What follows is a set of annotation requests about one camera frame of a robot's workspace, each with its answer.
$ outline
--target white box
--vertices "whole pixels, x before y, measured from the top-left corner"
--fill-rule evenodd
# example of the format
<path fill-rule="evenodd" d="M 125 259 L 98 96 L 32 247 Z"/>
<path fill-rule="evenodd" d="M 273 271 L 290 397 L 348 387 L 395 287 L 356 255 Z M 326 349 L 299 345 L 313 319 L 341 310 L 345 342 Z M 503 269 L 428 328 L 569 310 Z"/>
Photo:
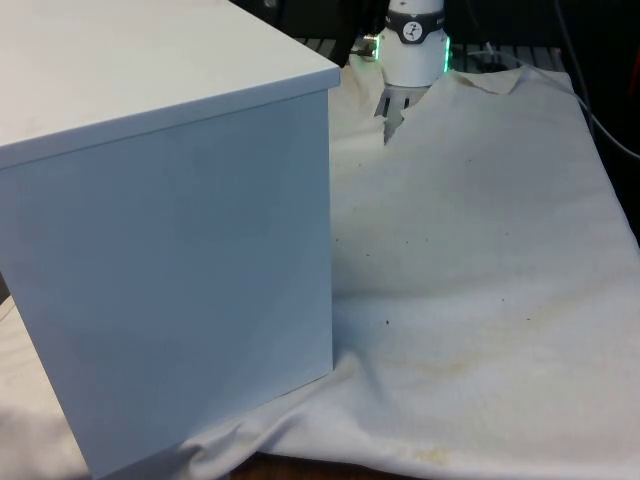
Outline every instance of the white box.
<path fill-rule="evenodd" d="M 92 473 L 327 373 L 337 67 L 221 0 L 0 12 L 0 271 Z"/>

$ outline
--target box top surface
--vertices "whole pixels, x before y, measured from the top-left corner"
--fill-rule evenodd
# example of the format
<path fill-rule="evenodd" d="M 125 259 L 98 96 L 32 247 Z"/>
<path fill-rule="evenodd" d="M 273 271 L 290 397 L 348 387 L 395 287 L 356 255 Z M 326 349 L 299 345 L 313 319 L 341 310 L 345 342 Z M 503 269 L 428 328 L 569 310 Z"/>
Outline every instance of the box top surface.
<path fill-rule="evenodd" d="M 327 89 L 226 0 L 0 0 L 0 168 Z"/>

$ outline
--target cable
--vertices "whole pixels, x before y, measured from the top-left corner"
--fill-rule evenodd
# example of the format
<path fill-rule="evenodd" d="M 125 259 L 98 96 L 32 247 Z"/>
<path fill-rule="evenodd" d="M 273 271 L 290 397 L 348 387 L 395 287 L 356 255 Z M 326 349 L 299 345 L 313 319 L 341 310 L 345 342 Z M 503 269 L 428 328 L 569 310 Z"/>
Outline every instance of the cable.
<path fill-rule="evenodd" d="M 564 20 L 564 14 L 562 13 L 562 8 L 560 7 L 560 0 L 554 0 L 553 5 L 556 10 L 556 17 L 558 18 L 558 25 L 560 26 L 560 32 L 562 33 L 562 39 L 567 46 L 567 50 L 569 52 L 569 57 L 571 58 L 571 63 L 573 63 L 573 68 L 576 71 L 576 75 L 578 76 L 578 83 L 580 84 L 580 90 L 582 91 L 582 96 L 584 97 L 584 108 L 587 112 L 587 118 L 589 122 L 589 131 L 591 132 L 591 136 L 594 137 L 594 117 L 592 115 L 591 110 L 591 100 L 589 99 L 589 91 L 587 90 L 587 83 L 584 81 L 584 76 L 582 75 L 582 68 L 580 68 L 580 63 L 578 62 L 578 56 L 576 55 L 576 51 L 573 48 L 573 42 L 571 41 L 571 36 L 569 35 L 569 30 L 567 29 L 567 23 Z"/>
<path fill-rule="evenodd" d="M 580 103 L 580 105 L 582 106 L 582 108 L 584 108 L 585 111 L 588 113 L 589 119 L 593 122 L 593 124 L 595 124 L 595 126 L 597 126 L 600 129 L 600 131 L 602 133 L 605 134 L 605 136 L 611 141 L 611 143 L 613 143 L 616 147 L 618 147 L 621 151 L 623 151 L 624 153 L 626 153 L 630 157 L 632 157 L 632 158 L 634 158 L 636 160 L 640 160 L 640 153 L 636 153 L 636 152 L 628 149 L 622 143 L 620 143 L 611 133 L 609 133 L 609 131 L 604 127 L 604 125 L 602 125 L 600 120 L 598 120 L 596 118 L 596 116 L 593 113 L 591 113 L 591 111 L 589 110 L 589 106 L 587 105 L 587 103 L 584 100 L 582 100 L 582 98 L 580 98 L 580 95 L 575 93 L 573 90 L 571 90 L 569 87 L 567 87 L 562 82 L 559 82 L 558 80 L 553 78 L 551 75 L 549 75 L 544 70 L 542 70 L 542 69 L 540 69 L 538 67 L 535 67 L 535 66 L 531 65 L 530 63 L 524 62 L 524 61 L 520 60 L 518 57 L 516 57 L 515 55 L 511 55 L 510 53 L 507 53 L 507 52 L 501 52 L 501 51 L 496 51 L 496 50 L 493 50 L 493 51 L 481 50 L 479 52 L 468 52 L 467 53 L 467 55 L 472 56 L 472 57 L 473 56 L 480 56 L 480 55 L 489 55 L 489 54 L 500 55 L 502 57 L 505 57 L 505 58 L 508 58 L 510 60 L 513 60 L 513 61 L 519 63 L 520 65 L 523 65 L 523 66 L 525 66 L 527 68 L 530 68 L 531 70 L 536 72 L 538 75 L 540 75 L 544 79 L 548 80 L 549 82 L 553 83 L 556 87 L 560 88 L 560 90 L 562 90 L 563 92 L 568 93 L 569 95 L 575 97 L 576 100 L 578 100 L 578 103 Z"/>

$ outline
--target wrinkled fabric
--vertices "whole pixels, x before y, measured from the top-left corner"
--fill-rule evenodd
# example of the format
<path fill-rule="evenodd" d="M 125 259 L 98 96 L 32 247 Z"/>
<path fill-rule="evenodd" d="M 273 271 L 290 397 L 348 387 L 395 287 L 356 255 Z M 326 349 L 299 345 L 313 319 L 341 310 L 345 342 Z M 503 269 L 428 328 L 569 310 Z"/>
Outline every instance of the wrinkled fabric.
<path fill-rule="evenodd" d="M 334 372 L 114 478 L 212 479 L 256 451 L 430 479 L 637 478 L 640 255 L 575 99 L 535 75 L 508 95 L 447 76 L 406 113 L 386 147 L 332 147 Z M 1 476 L 81 477 L 1 311 Z"/>

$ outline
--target black band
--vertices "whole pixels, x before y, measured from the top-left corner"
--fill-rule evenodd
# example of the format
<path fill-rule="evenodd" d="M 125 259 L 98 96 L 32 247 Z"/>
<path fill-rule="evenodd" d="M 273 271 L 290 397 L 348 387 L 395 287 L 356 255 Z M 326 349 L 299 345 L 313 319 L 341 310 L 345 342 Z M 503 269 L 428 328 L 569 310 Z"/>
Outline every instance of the black band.
<path fill-rule="evenodd" d="M 431 32 L 437 32 L 444 27 L 444 10 L 418 15 L 389 10 L 385 18 L 385 25 L 389 30 L 398 34 L 402 43 L 417 45 L 424 42 L 424 39 Z"/>

